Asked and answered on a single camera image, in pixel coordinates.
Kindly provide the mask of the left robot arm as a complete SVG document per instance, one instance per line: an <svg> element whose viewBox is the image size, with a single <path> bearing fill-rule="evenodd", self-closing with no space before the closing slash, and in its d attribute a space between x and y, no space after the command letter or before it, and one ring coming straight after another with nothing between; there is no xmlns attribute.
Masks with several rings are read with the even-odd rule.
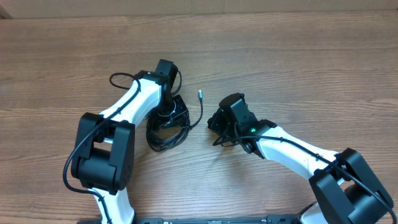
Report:
<svg viewBox="0 0 398 224"><path fill-rule="evenodd" d="M75 148L64 171L81 182L79 193L96 199L101 212L98 223L134 222L127 185L134 166L137 126L147 119L148 136L176 126L189 129L187 107L172 91L180 75L173 62L161 59L153 72L132 75L132 85L113 106L80 118Z"/></svg>

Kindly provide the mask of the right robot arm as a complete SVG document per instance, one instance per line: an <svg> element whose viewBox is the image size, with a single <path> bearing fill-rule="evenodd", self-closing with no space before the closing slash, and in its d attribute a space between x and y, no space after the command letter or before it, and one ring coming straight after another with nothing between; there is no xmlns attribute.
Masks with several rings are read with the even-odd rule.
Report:
<svg viewBox="0 0 398 224"><path fill-rule="evenodd" d="M316 201L291 216L289 223L377 223L385 214L397 223L391 196L358 151L322 149L272 121L258 120L242 93L220 101L208 128L218 135L214 145L240 145L248 154L278 162L309 182Z"/></svg>

